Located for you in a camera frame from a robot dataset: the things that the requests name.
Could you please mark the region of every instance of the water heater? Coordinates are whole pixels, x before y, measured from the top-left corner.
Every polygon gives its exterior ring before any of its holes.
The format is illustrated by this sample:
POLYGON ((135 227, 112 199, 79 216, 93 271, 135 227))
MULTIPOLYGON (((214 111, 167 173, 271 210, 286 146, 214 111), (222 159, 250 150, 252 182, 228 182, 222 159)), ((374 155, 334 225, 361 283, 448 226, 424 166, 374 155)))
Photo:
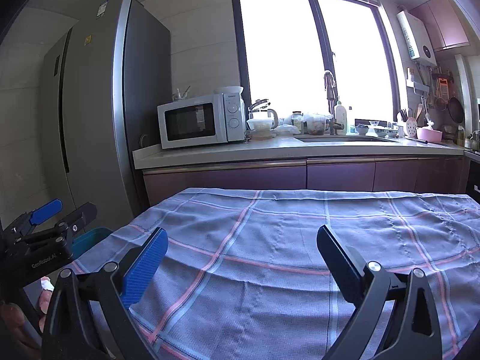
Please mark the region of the water heater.
POLYGON ((397 18, 409 47, 410 58, 422 65, 437 66, 434 49, 423 22, 407 11, 400 12, 397 18))

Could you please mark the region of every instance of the refrigerator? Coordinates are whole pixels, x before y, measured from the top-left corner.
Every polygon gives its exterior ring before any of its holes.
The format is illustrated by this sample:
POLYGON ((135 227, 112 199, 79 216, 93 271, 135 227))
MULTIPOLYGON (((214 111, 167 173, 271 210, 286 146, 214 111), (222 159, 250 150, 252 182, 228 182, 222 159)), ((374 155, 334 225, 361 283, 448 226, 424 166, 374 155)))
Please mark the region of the refrigerator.
POLYGON ((136 0, 105 0, 50 49, 38 122, 61 215, 92 202, 88 228, 116 230, 149 207, 132 151, 160 143, 157 106, 169 102, 170 32, 136 0))

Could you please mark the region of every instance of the pink bowl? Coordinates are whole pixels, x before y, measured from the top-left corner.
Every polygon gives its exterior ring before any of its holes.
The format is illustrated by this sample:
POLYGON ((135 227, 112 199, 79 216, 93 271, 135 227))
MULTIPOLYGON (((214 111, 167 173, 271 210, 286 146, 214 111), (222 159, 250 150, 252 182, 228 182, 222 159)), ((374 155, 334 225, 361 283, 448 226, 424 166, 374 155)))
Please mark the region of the pink bowl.
POLYGON ((417 127, 417 138, 426 140, 428 143, 441 143, 442 132, 437 130, 430 130, 429 128, 417 127))

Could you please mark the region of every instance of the kitchen sink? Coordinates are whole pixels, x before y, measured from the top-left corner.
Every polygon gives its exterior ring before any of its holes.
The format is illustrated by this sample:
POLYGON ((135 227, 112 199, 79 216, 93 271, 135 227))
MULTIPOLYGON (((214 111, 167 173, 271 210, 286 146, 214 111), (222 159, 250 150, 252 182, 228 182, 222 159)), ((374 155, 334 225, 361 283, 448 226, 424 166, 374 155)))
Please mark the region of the kitchen sink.
POLYGON ((390 139, 366 135, 300 135, 295 137, 306 143, 318 142, 391 142, 390 139))

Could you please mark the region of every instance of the blue gripper pad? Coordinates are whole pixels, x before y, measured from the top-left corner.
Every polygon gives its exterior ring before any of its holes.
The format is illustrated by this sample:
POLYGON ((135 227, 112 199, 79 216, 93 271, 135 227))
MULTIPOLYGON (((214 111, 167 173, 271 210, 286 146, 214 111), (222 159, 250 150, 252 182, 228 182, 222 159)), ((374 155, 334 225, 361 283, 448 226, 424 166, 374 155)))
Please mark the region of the blue gripper pad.
POLYGON ((47 219, 52 218, 62 210, 62 202, 58 199, 52 200, 37 210, 32 211, 30 224, 32 226, 40 225, 47 219))
POLYGON ((157 271, 169 247, 169 238, 164 229, 160 229, 143 249, 123 278, 120 300, 128 309, 137 303, 145 292, 150 280, 157 271))

